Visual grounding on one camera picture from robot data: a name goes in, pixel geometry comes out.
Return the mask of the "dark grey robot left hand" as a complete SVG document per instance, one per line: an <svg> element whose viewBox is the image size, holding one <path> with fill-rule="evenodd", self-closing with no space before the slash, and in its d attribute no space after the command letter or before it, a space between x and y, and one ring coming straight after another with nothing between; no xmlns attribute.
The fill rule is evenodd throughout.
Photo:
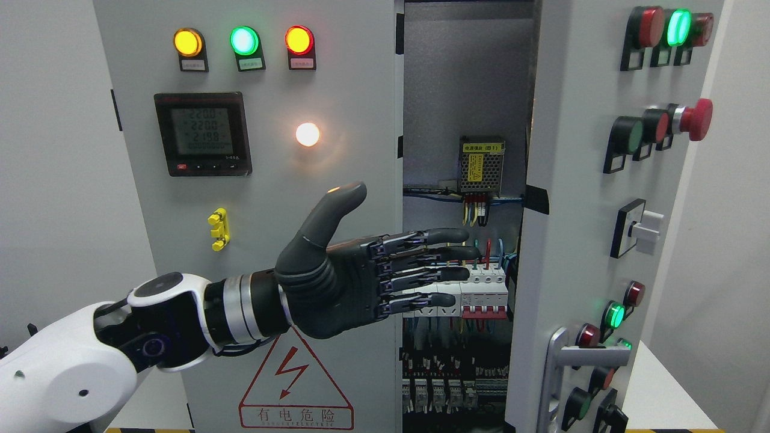
<svg viewBox="0 0 770 433"><path fill-rule="evenodd" d="M475 260L464 229L437 228L382 234L330 245L339 223L366 199L362 182L329 190L280 253L274 268L292 322L306 335L327 339L425 307L454 305L451 294L420 292L470 272L453 260Z"/></svg>

